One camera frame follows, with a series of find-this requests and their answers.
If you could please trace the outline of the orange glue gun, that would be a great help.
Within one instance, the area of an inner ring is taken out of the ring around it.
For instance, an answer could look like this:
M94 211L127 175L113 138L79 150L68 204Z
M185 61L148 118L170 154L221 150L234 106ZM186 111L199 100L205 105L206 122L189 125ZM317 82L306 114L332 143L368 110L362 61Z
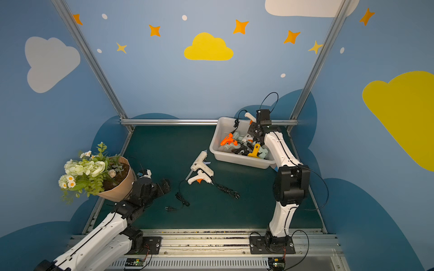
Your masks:
M228 136L226 136L220 143L220 146L238 146L237 140L234 139L234 134L229 133Z

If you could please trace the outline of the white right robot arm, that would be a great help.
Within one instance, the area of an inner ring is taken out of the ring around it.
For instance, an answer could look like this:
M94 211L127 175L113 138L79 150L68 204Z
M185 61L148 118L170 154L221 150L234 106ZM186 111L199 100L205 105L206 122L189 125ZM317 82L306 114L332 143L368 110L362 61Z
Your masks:
M276 207L265 234L265 246L277 251L287 246L293 216L307 197L310 168L304 168L290 151L279 126L270 119L270 110L256 111L256 116L246 113L250 119L248 134L266 146L277 166L277 175L272 187Z

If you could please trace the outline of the yellow glue gun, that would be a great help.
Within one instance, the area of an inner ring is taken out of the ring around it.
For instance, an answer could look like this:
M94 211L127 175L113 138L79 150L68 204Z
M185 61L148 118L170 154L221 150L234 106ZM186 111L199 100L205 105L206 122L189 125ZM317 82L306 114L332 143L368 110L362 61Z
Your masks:
M261 145L259 143L256 143L253 147L253 151L248 153L248 157L252 158L259 158L259 155L261 154Z

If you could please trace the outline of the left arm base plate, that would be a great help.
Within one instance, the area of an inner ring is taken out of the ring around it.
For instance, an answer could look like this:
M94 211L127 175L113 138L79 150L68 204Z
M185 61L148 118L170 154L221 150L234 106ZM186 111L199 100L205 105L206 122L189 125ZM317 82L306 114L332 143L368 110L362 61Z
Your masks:
M130 254L136 255L158 255L162 243L162 237L139 237L137 241L133 241Z

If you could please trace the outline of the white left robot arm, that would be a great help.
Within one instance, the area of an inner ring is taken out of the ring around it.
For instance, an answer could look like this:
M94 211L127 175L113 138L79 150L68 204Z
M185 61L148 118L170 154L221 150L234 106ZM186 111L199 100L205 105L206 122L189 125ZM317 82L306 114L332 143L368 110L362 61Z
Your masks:
M36 271L103 271L116 259L145 246L143 232L132 224L152 202L170 192L167 179L154 183L149 177L133 183L125 199L73 248L52 262L43 260Z

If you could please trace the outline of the white glue gun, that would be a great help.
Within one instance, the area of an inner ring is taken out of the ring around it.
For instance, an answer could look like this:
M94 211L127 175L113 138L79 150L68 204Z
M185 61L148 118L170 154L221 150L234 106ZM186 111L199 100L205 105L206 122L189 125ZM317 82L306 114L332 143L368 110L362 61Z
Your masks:
M209 177L214 176L214 171L205 164L205 160L207 158L207 155L208 155L207 150L203 150L200 152L199 156L196 158L196 160L191 165L191 167L190 167L191 171L187 175L185 180L188 180L190 178L190 176L192 175L192 173L198 171L199 169L202 170L204 173L206 173Z
M202 181L205 181L208 184L212 184L212 185L214 184L213 181L212 181L212 178L207 173L205 173L204 171L202 171L201 169L199 169L197 171L197 175L196 176L193 176L193 177L189 178L187 180L187 183L189 185L192 185L194 182L201 183Z
M244 116L250 120L250 124L257 122L257 119L249 112L246 112Z

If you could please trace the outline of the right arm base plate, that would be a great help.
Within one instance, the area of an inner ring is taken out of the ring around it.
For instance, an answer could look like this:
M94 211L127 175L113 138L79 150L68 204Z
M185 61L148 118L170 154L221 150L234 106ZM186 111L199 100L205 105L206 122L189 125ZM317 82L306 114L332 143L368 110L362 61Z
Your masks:
M250 253L259 254L295 254L295 245L290 236L250 236Z

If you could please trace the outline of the light mint glue gun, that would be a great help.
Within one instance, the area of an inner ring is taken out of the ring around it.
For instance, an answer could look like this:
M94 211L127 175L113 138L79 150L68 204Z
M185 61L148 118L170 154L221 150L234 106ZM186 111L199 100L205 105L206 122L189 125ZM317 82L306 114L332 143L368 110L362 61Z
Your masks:
M233 139L239 144L244 145L247 141L251 140L251 136L249 134L242 135L239 132L235 132L233 134Z

